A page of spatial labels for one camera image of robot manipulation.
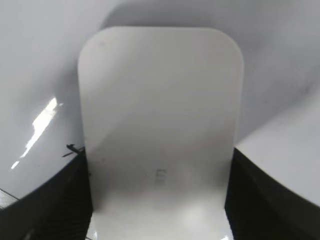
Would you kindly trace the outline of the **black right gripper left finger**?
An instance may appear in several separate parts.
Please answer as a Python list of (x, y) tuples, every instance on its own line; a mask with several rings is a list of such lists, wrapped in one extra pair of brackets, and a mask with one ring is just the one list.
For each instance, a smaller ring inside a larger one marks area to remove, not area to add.
[(0, 212), (2, 240), (84, 240), (93, 213), (86, 152)]

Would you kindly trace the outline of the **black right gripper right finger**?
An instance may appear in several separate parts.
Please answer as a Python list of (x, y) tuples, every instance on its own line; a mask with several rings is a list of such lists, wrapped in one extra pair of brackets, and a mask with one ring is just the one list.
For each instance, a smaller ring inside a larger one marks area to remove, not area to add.
[(233, 151), (224, 209), (235, 240), (318, 240), (320, 208)]

